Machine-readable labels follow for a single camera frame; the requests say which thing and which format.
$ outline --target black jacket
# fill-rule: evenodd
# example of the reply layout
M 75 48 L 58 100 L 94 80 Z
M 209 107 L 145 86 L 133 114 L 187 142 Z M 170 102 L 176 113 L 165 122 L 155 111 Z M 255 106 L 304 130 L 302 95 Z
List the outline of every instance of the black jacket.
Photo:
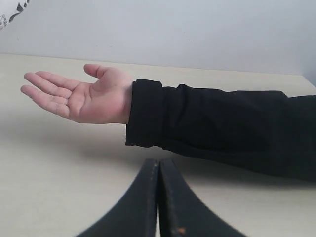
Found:
M 316 96 L 133 84 L 126 145 L 316 181 Z

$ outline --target forearm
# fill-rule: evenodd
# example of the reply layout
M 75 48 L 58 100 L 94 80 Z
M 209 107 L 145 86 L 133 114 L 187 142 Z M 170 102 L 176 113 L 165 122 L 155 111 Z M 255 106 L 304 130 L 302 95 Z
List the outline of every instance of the forearm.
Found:
M 126 144 L 304 178 L 316 169 L 314 105 L 309 102 L 309 113 L 302 114 L 304 103 L 304 97 L 287 98 L 279 91 L 170 88 L 138 80 Z

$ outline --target table surface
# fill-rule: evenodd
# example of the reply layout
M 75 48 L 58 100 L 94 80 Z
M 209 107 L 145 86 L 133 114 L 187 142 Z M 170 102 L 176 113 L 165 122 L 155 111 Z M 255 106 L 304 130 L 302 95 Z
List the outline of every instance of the table surface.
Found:
M 121 198 L 146 158 L 174 159 L 201 200 L 250 237 L 315 236 L 313 184 L 184 158 L 159 148 L 126 147 L 123 125 L 67 121 L 20 93 L 26 72 L 50 71 L 94 81 L 84 74 L 85 63 L 0 54 L 1 236 L 75 236 Z M 102 64 L 170 86 L 316 94 L 301 76 Z

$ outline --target hand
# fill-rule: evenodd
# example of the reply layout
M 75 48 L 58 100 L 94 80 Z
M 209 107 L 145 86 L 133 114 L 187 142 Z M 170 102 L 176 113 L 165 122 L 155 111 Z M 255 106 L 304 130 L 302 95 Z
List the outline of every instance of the hand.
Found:
M 128 124 L 133 79 L 116 68 L 87 64 L 84 71 L 98 78 L 85 83 L 48 72 L 26 73 L 37 88 L 24 85 L 22 93 L 41 108 L 79 123 Z

